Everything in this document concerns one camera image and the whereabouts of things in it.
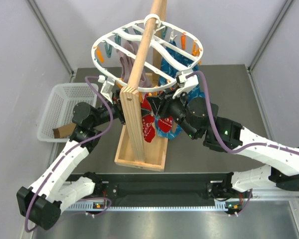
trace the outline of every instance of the basket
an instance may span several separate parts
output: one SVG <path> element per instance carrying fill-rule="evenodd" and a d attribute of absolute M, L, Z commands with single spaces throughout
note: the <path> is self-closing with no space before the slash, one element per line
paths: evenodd
<path fill-rule="evenodd" d="M 86 83 L 56 85 L 45 107 L 37 138 L 45 142 L 66 142 L 67 138 L 54 138 L 52 129 L 72 122 L 73 108 L 77 103 L 86 102 L 95 106 L 96 99 L 97 96 Z"/>

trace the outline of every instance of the gray floor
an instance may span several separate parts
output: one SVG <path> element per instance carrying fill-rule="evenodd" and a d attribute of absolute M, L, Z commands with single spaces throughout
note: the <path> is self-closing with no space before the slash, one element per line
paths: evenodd
<path fill-rule="evenodd" d="M 288 202 L 252 202 L 242 215 L 218 212 L 64 214 L 34 239 L 299 239 Z"/>
<path fill-rule="evenodd" d="M 257 102 L 244 65 L 200 66 L 204 72 L 211 101 L 219 106 L 219 116 L 230 118 L 253 132 L 266 136 Z M 120 68 L 109 68 L 119 76 Z M 84 77 L 98 75 L 96 68 L 80 68 L 74 82 L 84 82 Z M 115 120 L 94 151 L 75 169 L 74 173 L 152 173 L 152 171 L 117 166 L 114 163 L 122 125 Z M 229 172 L 244 171 L 261 166 L 249 158 L 218 153 L 203 146 L 203 140 L 191 140 L 185 133 L 170 140 L 167 146 L 165 172 Z"/>

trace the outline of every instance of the wooden beam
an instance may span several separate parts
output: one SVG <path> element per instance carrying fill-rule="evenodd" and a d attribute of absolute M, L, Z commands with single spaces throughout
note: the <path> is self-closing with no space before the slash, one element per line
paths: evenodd
<path fill-rule="evenodd" d="M 150 13 L 159 15 L 162 0 L 154 0 Z M 131 71 L 128 86 L 123 87 L 120 98 L 125 117 L 126 127 L 131 140 L 135 161 L 145 162 L 144 141 L 142 130 L 141 105 L 139 92 L 137 90 L 141 74 L 144 68 L 146 56 L 150 47 L 150 40 L 153 36 L 156 19 L 150 18 L 145 26 L 139 50 L 136 54 L 135 62 Z"/>
<path fill-rule="evenodd" d="M 162 7 L 160 9 L 160 13 L 159 13 L 159 18 L 162 21 L 166 21 L 166 6 L 167 6 L 167 0 L 162 0 Z M 155 36 L 158 36 L 161 38 L 162 36 L 162 31 L 158 31 Z M 161 54 L 156 51 L 155 49 L 153 49 L 153 66 L 155 66 L 156 68 L 160 69 L 160 65 L 161 65 Z M 159 81 L 159 74 L 153 73 L 153 79 L 152 79 L 152 86 L 158 86 L 158 81 Z"/>

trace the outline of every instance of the gray wall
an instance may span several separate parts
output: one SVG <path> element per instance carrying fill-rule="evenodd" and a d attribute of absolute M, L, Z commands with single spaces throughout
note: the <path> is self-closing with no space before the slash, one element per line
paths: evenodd
<path fill-rule="evenodd" d="M 299 146 L 299 0 L 254 70 L 275 140 Z"/>
<path fill-rule="evenodd" d="M 50 143 L 36 139 L 52 87 L 69 76 L 24 0 L 0 1 L 0 239 L 18 238 L 16 192 L 46 168 Z"/>
<path fill-rule="evenodd" d="M 153 1 L 36 2 L 69 63 L 76 69 L 94 67 L 91 47 L 96 39 L 131 21 L 144 19 L 149 14 Z M 249 65 L 284 2 L 285 0 L 167 0 L 166 20 L 193 33 L 202 42 L 202 64 Z M 192 44 L 188 43 L 186 49 L 191 52 Z M 120 66 L 117 57 L 108 59 L 105 53 L 103 55 L 105 67 Z"/>

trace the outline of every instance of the gray table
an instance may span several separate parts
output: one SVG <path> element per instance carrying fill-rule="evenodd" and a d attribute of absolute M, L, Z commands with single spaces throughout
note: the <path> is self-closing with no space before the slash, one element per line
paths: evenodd
<path fill-rule="evenodd" d="M 211 101 L 219 106 L 219 116 L 230 118 L 253 132 L 266 136 L 266 131 L 244 65 L 200 66 L 204 72 Z M 120 68 L 109 68 L 119 76 Z M 99 75 L 96 68 L 80 68 L 74 82 L 84 82 L 88 75 Z M 104 130 L 107 124 L 99 127 Z M 153 173 L 153 171 L 117 166 L 114 163 L 122 125 L 115 120 L 94 151 L 84 159 L 74 173 Z M 165 172 L 229 172 L 244 171 L 261 166 L 252 159 L 219 153 L 203 146 L 203 140 L 191 140 L 184 132 L 168 142 Z"/>

